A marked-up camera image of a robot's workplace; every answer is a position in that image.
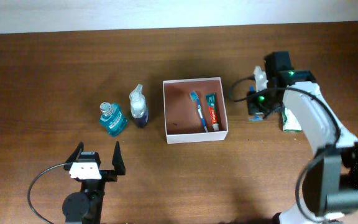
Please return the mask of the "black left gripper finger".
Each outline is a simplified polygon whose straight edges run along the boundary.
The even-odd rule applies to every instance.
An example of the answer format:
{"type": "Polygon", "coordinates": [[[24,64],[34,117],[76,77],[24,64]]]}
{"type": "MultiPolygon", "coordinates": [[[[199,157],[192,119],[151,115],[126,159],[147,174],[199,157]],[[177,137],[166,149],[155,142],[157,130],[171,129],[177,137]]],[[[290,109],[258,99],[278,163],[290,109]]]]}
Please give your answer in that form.
{"type": "Polygon", "coordinates": [[[79,155],[83,152],[83,148],[84,144],[80,141],[74,152],[68,157],[65,163],[75,162],[78,159],[79,155]]]}
{"type": "Polygon", "coordinates": [[[126,174],[126,167],[125,167],[125,164],[124,164],[124,161],[122,158],[119,141],[117,141],[114,146],[112,165],[114,167],[114,172],[116,175],[125,175],[126,174]]]}

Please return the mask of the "blue Gillette razor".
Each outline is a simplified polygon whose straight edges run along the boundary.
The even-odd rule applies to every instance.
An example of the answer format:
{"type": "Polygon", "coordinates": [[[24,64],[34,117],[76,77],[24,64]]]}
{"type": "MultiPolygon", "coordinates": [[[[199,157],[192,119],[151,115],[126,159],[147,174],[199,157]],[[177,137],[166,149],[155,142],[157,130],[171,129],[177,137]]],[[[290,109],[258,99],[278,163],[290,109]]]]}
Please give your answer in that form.
{"type": "Polygon", "coordinates": [[[262,121],[262,112],[260,112],[257,102],[255,100],[250,100],[247,102],[248,113],[249,113],[249,121],[250,122],[258,122],[262,121]]]}

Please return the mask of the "Colgate toothpaste tube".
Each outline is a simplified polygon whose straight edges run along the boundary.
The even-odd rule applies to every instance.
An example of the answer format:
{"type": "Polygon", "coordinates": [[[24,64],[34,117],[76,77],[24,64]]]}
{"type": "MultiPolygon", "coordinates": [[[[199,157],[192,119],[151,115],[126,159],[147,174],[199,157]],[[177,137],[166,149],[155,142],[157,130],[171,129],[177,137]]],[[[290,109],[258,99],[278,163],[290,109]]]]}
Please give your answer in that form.
{"type": "Polygon", "coordinates": [[[217,112],[216,112],[216,94],[209,93],[206,95],[206,101],[211,117],[211,123],[214,131],[219,131],[219,124],[217,120],[217,112]]]}

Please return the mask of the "blue and white toothbrush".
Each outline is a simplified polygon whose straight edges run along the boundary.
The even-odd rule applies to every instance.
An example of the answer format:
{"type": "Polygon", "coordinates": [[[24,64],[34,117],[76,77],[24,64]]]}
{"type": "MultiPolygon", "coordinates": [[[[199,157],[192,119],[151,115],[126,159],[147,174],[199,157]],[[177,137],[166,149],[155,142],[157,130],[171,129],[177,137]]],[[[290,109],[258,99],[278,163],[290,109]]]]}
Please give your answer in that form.
{"type": "Polygon", "coordinates": [[[202,113],[202,110],[201,110],[201,102],[200,102],[200,99],[197,95],[197,93],[195,91],[191,91],[190,92],[190,98],[192,101],[194,101],[196,104],[197,104],[197,112],[198,112],[198,115],[200,117],[200,120],[201,120],[201,123],[203,125],[203,129],[204,131],[207,133],[208,132],[208,128],[206,126],[206,121],[204,119],[204,116],[203,116],[203,113],[202,113]]]}

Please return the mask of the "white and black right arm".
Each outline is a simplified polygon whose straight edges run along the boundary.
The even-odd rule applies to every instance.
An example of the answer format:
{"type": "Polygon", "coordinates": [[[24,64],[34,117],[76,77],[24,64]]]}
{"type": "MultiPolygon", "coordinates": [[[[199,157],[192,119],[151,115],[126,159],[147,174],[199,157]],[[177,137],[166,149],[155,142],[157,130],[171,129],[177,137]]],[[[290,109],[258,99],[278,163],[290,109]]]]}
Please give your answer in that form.
{"type": "Polygon", "coordinates": [[[294,69],[288,52],[266,55],[264,66],[254,70],[255,88],[246,96],[249,114],[267,118],[290,110],[313,151],[296,182],[294,206],[272,221],[338,223],[358,211],[358,138],[329,107],[314,75],[294,69]]]}

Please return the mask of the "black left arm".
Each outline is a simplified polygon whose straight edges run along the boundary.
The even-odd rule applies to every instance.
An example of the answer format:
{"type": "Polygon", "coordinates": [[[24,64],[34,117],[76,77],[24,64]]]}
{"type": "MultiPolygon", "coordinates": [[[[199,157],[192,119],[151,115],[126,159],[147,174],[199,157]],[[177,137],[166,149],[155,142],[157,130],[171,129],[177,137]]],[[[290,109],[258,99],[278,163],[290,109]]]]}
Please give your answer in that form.
{"type": "Polygon", "coordinates": [[[97,152],[84,151],[80,142],[65,161],[63,168],[72,179],[81,184],[81,189],[66,197],[62,205],[65,223],[100,223],[105,195],[105,185],[116,182],[126,174],[119,142],[114,146],[110,170],[100,169],[101,160],[97,152]]]}

